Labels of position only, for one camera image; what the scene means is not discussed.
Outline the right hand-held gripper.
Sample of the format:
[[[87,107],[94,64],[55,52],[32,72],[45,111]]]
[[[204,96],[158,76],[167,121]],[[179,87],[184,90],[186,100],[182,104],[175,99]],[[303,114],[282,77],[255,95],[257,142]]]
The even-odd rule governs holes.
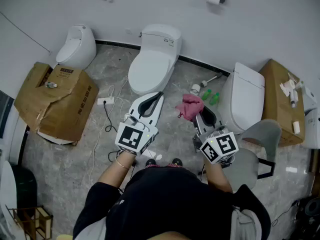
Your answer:
[[[193,137],[193,145],[212,165],[227,161],[239,151],[234,133],[223,125],[216,109],[205,106],[202,115],[195,116],[195,123],[198,133]]]

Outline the pink cloth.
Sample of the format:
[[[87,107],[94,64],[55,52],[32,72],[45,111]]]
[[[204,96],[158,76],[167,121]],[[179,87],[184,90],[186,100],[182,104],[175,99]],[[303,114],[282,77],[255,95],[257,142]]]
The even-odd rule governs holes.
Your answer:
[[[203,111],[204,107],[204,101],[200,97],[193,94],[183,94],[182,103],[175,108],[179,110],[178,118],[183,117],[192,121],[197,114]]]

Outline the white toilet with tank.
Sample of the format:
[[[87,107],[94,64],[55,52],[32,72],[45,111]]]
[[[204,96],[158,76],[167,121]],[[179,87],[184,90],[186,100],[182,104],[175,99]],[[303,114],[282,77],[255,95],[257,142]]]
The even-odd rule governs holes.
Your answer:
[[[138,95],[162,92],[175,69],[181,46],[182,34],[177,28],[147,25],[141,32],[140,52],[128,71],[132,91]]]

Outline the person's left forearm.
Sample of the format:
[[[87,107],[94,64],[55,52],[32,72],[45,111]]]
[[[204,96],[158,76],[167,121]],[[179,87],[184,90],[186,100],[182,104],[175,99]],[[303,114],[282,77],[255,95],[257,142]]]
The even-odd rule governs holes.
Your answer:
[[[102,173],[98,182],[119,189],[135,160],[136,156],[134,154],[123,151]]]

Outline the white square-backed toilet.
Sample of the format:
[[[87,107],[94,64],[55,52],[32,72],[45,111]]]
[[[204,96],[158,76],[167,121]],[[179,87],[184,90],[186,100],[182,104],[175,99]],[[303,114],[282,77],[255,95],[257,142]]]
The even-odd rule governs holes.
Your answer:
[[[264,76],[237,62],[219,94],[217,110],[222,123],[241,134],[262,119],[264,98]]]

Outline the white power strip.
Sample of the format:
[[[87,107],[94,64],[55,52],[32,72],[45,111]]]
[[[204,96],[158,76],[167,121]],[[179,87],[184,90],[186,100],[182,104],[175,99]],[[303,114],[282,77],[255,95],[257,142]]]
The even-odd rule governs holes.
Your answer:
[[[105,97],[105,98],[98,98],[97,99],[97,105],[102,106],[102,105],[112,105],[115,102],[114,97]]]

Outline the person's red checked trousers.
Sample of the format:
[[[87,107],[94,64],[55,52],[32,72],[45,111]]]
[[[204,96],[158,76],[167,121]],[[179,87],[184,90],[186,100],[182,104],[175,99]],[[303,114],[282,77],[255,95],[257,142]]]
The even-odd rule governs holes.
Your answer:
[[[149,164],[145,167],[145,169],[148,169],[148,168],[184,168],[183,166],[180,166],[180,165],[177,165],[177,164],[167,164],[166,166],[160,166],[160,165],[157,165],[157,164]]]

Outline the tall cardboard box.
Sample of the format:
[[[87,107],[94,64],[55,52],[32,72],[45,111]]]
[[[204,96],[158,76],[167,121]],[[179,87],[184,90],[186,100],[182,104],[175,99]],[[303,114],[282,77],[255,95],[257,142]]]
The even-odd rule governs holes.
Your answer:
[[[298,101],[292,107],[290,96],[286,97],[280,88],[288,80],[298,83],[300,79],[287,68],[270,59],[259,71],[265,80],[263,119],[272,119],[281,127],[278,146],[287,147],[301,144],[305,140],[305,113],[302,90],[297,90]],[[294,134],[293,122],[299,121],[300,133]]]

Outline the crumpled cardboard box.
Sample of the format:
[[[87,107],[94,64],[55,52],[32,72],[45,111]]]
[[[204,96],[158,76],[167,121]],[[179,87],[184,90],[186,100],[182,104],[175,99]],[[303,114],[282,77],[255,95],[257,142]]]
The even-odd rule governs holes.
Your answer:
[[[45,82],[57,84],[47,88]],[[81,138],[99,88],[82,69],[36,62],[14,101],[19,116],[37,133],[75,141]]]

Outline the crumpled white tissue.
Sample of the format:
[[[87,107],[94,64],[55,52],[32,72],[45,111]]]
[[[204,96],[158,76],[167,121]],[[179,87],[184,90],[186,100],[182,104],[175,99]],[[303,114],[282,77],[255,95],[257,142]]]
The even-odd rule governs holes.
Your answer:
[[[288,97],[290,95],[290,92],[292,92],[296,88],[295,82],[292,79],[288,80],[285,83],[281,83],[279,86],[286,97]]]

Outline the person's black and white shirt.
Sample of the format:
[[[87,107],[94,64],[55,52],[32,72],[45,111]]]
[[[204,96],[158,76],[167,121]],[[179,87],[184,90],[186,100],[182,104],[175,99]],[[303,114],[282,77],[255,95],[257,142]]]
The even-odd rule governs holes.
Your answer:
[[[230,193],[182,167],[138,171],[123,193],[103,182],[89,190],[75,240],[147,240],[177,232],[191,240],[267,240],[270,216],[246,186]]]

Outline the white appliance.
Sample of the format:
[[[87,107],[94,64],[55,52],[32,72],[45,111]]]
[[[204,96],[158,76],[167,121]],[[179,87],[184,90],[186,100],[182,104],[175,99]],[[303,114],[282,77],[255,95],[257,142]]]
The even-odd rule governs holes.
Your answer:
[[[320,103],[307,87],[302,87],[305,137],[302,145],[308,149],[320,149]]]

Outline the wooden rack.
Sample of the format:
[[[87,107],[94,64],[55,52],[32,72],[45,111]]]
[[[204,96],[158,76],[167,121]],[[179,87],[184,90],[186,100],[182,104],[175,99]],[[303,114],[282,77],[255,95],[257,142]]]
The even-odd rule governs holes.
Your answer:
[[[12,229],[17,234],[18,240],[51,240],[53,215],[49,214],[43,206],[29,208],[8,208],[10,218],[15,227]]]

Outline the white oval lid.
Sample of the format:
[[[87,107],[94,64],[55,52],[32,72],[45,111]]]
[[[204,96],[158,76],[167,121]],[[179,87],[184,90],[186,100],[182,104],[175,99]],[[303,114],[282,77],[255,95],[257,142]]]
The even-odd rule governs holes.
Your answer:
[[[10,163],[5,160],[0,180],[0,207],[5,218],[8,231],[15,235],[17,225],[13,219],[12,211],[17,208],[17,187],[15,176]]]

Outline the grey chair with black frame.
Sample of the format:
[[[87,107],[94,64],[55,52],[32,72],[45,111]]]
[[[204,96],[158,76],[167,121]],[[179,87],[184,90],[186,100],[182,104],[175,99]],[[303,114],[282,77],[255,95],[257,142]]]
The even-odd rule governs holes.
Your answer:
[[[274,175],[281,135],[282,129],[273,119],[261,120],[240,134],[239,141],[250,139],[261,145],[265,149],[266,159],[259,158],[254,152],[240,147],[234,155],[232,164],[223,169],[233,191],[236,192],[243,184],[252,189],[257,180]]]

